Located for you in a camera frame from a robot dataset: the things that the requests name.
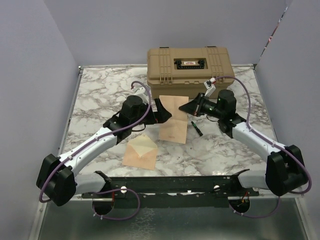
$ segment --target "marker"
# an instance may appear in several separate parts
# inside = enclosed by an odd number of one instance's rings
[[[192,126],[194,126],[196,132],[199,134],[200,137],[204,135],[193,121],[191,121],[191,124]]]

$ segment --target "toolbox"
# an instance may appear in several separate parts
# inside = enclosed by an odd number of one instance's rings
[[[225,47],[160,47],[147,53],[147,83],[153,99],[159,95],[194,99],[206,92],[205,81],[220,76],[235,76]],[[210,98],[216,99],[218,92],[233,82],[232,78],[218,79]]]

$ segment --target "gray backdrop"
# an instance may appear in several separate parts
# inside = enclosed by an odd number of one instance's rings
[[[0,239],[28,238],[42,159],[57,153],[77,65],[42,0],[0,7]]]
[[[320,236],[320,1],[293,0],[257,65],[257,79],[276,136],[302,150],[313,179],[306,194]]]
[[[145,64],[158,47],[224,46],[256,64],[286,0],[44,0],[80,65]]]

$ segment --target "envelope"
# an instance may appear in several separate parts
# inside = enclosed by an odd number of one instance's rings
[[[122,165],[154,170],[157,154],[157,144],[148,136],[140,135],[127,143]]]
[[[164,108],[172,117],[159,126],[159,139],[174,143],[186,144],[188,117],[179,107],[189,102],[188,96],[159,96]]]

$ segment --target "toolbox lid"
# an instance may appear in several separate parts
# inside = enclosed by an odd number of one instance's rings
[[[147,53],[147,79],[151,84],[194,84],[214,77],[235,76],[225,47],[152,48]],[[232,84],[232,78],[220,83]]]

